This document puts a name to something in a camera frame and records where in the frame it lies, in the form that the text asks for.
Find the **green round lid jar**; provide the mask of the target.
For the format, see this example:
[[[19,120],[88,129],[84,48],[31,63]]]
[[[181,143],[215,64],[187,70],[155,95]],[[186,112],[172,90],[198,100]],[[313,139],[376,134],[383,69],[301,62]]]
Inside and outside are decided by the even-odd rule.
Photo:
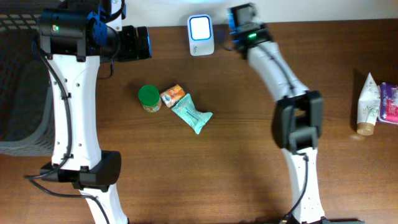
[[[150,113],[157,112],[162,106],[160,93],[154,85],[144,85],[138,92],[142,107]]]

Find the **orange small tissue pack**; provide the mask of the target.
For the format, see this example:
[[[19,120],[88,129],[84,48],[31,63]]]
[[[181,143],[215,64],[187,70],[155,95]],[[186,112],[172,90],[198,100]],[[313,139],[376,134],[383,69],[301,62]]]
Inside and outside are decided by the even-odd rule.
[[[185,96],[185,91],[180,85],[175,85],[160,94],[161,100],[168,107],[173,107]]]

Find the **light teal wipes packet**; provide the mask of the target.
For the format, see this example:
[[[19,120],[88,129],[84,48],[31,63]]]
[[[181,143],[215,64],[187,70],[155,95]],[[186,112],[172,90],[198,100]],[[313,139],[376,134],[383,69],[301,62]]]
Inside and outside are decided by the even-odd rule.
[[[172,108],[172,111],[182,118],[196,134],[200,134],[202,128],[213,116],[212,112],[198,111],[189,93]]]

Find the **white Pantene tube gold cap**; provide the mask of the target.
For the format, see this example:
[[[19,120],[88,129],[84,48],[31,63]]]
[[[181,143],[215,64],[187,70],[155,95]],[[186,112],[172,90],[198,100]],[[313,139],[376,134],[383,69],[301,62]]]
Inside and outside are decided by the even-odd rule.
[[[357,130],[363,136],[374,134],[381,105],[381,91],[371,73],[368,74],[358,100]]]

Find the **red purple tissue pack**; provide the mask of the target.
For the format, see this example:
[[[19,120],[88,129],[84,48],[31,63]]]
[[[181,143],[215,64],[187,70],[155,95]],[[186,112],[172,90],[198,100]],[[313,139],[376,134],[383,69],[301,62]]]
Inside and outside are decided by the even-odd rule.
[[[397,124],[397,85],[381,83],[381,105],[377,120]]]

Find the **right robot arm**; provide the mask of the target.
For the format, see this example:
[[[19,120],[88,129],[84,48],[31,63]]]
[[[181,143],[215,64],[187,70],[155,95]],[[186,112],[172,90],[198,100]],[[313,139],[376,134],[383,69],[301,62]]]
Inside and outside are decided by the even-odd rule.
[[[229,8],[228,20],[233,48],[262,78],[276,103],[272,137],[287,162],[292,189],[292,208],[280,222],[331,223],[322,207],[317,177],[323,97],[295,76],[253,3]]]

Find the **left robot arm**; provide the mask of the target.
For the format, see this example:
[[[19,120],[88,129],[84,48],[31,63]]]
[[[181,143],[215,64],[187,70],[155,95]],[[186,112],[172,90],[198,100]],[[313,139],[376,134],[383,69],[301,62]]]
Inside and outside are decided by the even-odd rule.
[[[100,65],[152,56],[147,28],[122,24],[126,8],[124,1],[63,1],[42,11],[33,42],[52,84],[55,145],[28,180],[72,184],[96,223],[129,222],[117,190],[121,154],[100,148],[96,128]]]

